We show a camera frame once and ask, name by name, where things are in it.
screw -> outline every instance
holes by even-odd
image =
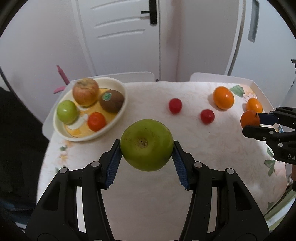
[[[227,168],[227,173],[229,173],[229,174],[234,174],[234,170],[232,169],[232,168]]]
[[[92,167],[98,167],[100,165],[100,163],[98,162],[98,161],[93,161],[92,163],[91,163],[91,166]]]
[[[197,161],[196,163],[194,163],[194,166],[200,168],[202,167],[202,163]]]
[[[62,167],[60,170],[59,170],[60,173],[65,173],[67,172],[67,168],[66,167]]]

cherry tomato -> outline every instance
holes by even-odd
[[[92,131],[97,132],[106,125],[105,117],[102,113],[94,112],[89,116],[87,125]]]
[[[178,114],[182,109],[182,101],[180,99],[171,99],[168,107],[172,114]]]
[[[209,110],[209,109],[206,109],[206,110],[203,110],[201,113],[200,113],[200,118],[202,120],[202,122],[207,125],[207,124],[210,124],[214,121],[215,119],[215,114],[213,111]]]

brown kiwi fruit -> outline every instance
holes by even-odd
[[[124,96],[122,93],[115,90],[108,90],[99,98],[102,108],[109,113],[118,113],[122,107],[123,101]]]

green apple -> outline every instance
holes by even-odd
[[[78,116],[79,112],[73,101],[64,100],[57,107],[57,117],[65,124],[73,123]]]
[[[136,169],[152,172],[169,161],[174,141],[170,130],[162,123],[139,120],[129,126],[120,139],[125,160]]]

apple stem cavity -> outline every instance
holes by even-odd
[[[146,140],[145,138],[140,139],[140,140],[138,141],[138,146],[139,146],[140,148],[145,148],[145,147],[147,147],[147,146],[148,146],[148,142],[147,142],[147,140]]]

